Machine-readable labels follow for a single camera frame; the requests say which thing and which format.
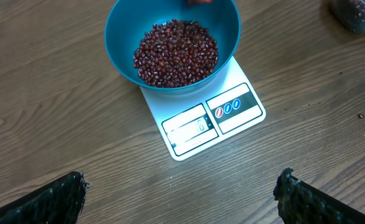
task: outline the red button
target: red button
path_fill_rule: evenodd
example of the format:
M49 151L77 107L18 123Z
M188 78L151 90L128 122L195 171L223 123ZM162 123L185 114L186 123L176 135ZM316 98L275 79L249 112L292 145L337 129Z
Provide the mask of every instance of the red button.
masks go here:
M223 114L223 110L222 108L217 108L216 112L214 113L214 115L216 116L216 118L221 118L222 114Z

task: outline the red bean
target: red bean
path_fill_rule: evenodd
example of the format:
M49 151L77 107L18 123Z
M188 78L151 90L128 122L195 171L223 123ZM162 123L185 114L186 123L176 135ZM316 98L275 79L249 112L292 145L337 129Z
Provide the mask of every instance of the red bean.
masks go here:
M208 77L218 63L217 41L196 21L153 24L134 52L133 65L147 85L173 88Z

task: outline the container of beans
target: container of beans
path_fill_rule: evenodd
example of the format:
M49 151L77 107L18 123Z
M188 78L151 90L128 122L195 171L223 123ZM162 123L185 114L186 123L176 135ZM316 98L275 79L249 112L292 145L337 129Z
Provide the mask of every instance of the container of beans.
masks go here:
M180 95L219 74L238 46L240 29L234 0L118 0L105 26L105 47L129 81Z
M331 9L348 30L365 33L365 0L332 0Z

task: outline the scale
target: scale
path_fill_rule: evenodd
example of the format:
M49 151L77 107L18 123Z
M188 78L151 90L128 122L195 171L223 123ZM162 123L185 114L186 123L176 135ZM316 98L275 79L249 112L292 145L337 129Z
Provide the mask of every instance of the scale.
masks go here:
M265 110L232 57L206 86L184 95L162 95L141 87L160 133L177 161L261 122Z

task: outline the scale control panel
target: scale control panel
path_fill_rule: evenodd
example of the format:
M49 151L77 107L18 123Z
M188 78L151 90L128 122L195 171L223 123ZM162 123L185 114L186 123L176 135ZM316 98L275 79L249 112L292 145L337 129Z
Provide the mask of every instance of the scale control panel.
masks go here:
M210 147L231 137L243 130L238 130L240 127L263 115L259 100L248 84L241 83L163 121L162 127L175 156L181 157L194 149Z

